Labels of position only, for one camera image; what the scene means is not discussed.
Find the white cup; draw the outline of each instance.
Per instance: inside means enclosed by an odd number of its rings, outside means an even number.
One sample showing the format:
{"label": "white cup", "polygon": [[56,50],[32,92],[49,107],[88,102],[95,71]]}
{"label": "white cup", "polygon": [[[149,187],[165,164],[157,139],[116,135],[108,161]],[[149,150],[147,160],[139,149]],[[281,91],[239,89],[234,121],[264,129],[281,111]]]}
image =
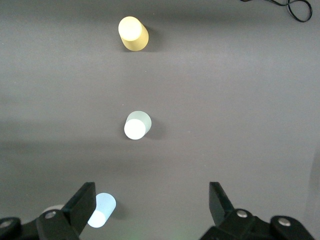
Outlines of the white cup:
{"label": "white cup", "polygon": [[124,133],[128,138],[138,140],[149,132],[151,125],[152,121],[148,114],[134,111],[126,119]]}
{"label": "white cup", "polygon": [[101,228],[116,208],[116,200],[109,193],[99,193],[96,197],[96,208],[88,224],[93,228]]}
{"label": "white cup", "polygon": [[124,46],[131,51],[140,51],[148,44],[149,33],[146,27],[133,16],[122,19],[118,30]]}

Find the white object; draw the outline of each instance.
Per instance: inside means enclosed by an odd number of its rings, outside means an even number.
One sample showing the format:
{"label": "white object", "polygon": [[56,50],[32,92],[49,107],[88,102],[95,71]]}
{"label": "white object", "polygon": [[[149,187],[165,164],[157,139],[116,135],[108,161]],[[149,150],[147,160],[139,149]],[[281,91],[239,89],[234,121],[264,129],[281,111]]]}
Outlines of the white object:
{"label": "white object", "polygon": [[99,193],[96,197],[96,208],[88,224],[93,228],[101,228],[116,208],[116,200],[109,193]]}
{"label": "white object", "polygon": [[143,111],[134,111],[126,119],[124,133],[128,138],[138,140],[149,132],[151,125],[148,114]]}

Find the screw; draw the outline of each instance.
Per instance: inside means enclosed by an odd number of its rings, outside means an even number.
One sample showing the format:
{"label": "screw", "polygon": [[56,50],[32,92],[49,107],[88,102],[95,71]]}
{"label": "screw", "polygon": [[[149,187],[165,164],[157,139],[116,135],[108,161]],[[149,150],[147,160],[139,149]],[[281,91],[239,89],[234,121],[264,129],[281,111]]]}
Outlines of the screw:
{"label": "screw", "polygon": [[285,227],[290,227],[291,226],[291,223],[288,219],[285,219],[285,218],[279,218],[278,219],[278,222],[282,225],[282,226],[285,226]]}
{"label": "screw", "polygon": [[245,211],[243,211],[243,210],[238,210],[237,212],[236,212],[236,214],[240,217],[240,218],[247,218],[248,217],[248,214],[245,212]]}
{"label": "screw", "polygon": [[55,211],[48,212],[44,217],[46,219],[52,219],[57,213]]}
{"label": "screw", "polygon": [[9,227],[13,223],[13,220],[4,221],[0,224],[0,229],[4,229],[6,227]]}

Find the black cable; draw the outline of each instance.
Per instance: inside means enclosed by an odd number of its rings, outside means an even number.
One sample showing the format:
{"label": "black cable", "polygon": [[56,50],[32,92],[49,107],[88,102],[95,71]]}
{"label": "black cable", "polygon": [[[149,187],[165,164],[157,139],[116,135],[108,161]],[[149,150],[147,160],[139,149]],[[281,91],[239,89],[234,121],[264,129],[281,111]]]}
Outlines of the black cable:
{"label": "black cable", "polygon": [[[252,0],[240,0],[240,1],[241,1],[241,2],[249,2],[249,1],[252,1]],[[275,5],[278,5],[278,6],[281,6],[281,7],[286,7],[286,6],[288,6],[288,9],[289,9],[289,12],[290,12],[291,16],[292,16],[295,20],[297,20],[298,22],[300,22],[300,23],[308,22],[308,21],[311,19],[311,17],[312,17],[312,12],[313,12],[313,11],[312,11],[312,6],[311,6],[311,4],[310,4],[307,0],[293,0],[293,1],[287,0],[288,2],[285,3],[285,4],[282,4],[282,3],[277,2],[277,1],[275,1],[275,0],[265,0],[265,1],[271,2],[271,3],[273,3],[273,4],[275,4]],[[303,2],[303,3],[305,3],[305,4],[308,6],[308,8],[309,8],[309,15],[308,15],[308,17],[307,17],[306,20],[301,20],[301,19],[298,18],[298,17],[294,14],[294,12],[292,11],[290,5],[293,4],[293,3],[295,3],[295,2]]]}

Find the yellow cup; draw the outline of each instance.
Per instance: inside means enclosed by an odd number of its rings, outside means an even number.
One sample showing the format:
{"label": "yellow cup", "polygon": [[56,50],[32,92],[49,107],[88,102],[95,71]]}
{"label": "yellow cup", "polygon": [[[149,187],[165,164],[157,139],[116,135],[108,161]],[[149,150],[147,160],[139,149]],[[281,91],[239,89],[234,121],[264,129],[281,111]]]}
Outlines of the yellow cup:
{"label": "yellow cup", "polygon": [[149,41],[145,26],[133,16],[127,16],[119,23],[119,34],[124,46],[131,51],[144,49]]}

